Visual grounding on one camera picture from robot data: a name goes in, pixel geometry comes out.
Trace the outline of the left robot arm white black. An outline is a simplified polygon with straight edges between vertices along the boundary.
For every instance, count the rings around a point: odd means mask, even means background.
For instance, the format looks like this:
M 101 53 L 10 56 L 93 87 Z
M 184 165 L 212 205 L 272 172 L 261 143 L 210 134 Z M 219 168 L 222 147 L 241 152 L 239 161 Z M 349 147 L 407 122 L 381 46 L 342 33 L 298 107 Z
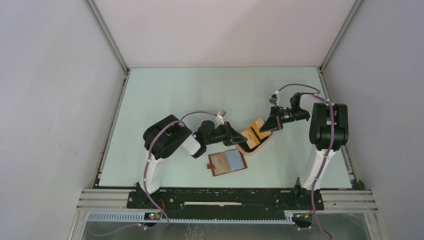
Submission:
M 206 152 L 208 145 L 222 143 L 230 147 L 248 141 L 228 121 L 224 121 L 220 114 L 215 115 L 215 121 L 204 120 L 196 131 L 192 131 L 183 120 L 170 114 L 150 126 L 144 132 L 143 140 L 147 160 L 143 177 L 139 181 L 143 191 L 138 201 L 145 208 L 153 208 L 158 202 L 156 191 L 161 186 L 158 165 L 178 148 L 182 147 L 197 159 Z

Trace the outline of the brown leather card holder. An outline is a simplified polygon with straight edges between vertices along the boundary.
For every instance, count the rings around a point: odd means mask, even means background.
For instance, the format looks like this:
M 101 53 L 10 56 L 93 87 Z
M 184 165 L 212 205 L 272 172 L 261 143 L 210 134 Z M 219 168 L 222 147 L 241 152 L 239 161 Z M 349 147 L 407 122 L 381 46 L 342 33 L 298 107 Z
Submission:
M 214 177 L 248 168 L 244 155 L 238 149 L 208 155 L 207 169 L 211 170 Z

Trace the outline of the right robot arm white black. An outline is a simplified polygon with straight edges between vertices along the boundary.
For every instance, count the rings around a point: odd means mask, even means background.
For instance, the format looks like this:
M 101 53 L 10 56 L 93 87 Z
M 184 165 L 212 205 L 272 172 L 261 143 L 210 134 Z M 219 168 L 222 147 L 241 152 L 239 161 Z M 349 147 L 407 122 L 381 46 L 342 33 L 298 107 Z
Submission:
M 275 132 L 284 124 L 306 120 L 309 126 L 311 152 L 302 175 L 292 190 L 291 204 L 304 209 L 310 202 L 317 203 L 324 172 L 340 148 L 349 139 L 348 106 L 333 103 L 316 94 L 298 92 L 290 98 L 290 107 L 273 106 L 261 132 Z

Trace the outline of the pink oval tray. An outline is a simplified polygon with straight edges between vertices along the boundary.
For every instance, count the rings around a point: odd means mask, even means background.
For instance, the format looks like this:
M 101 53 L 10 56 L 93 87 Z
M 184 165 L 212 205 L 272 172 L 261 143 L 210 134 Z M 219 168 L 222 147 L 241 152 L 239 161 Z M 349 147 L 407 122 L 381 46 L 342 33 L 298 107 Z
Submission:
M 236 145 L 237 149 L 246 156 L 251 156 L 256 153 L 265 143 L 267 143 L 273 133 L 260 132 L 254 127 L 250 127 L 241 132 L 241 134 L 247 138 L 246 142 L 242 142 Z

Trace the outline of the gold VIP credit card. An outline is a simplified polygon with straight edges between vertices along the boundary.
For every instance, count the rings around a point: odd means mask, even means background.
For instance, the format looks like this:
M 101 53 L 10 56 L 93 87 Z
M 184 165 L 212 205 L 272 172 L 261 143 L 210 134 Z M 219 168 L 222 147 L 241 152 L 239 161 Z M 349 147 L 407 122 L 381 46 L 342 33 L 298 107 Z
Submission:
M 241 132 L 247 138 L 246 144 L 250 149 L 257 147 L 260 144 L 260 139 L 257 137 L 253 128 L 247 128 Z

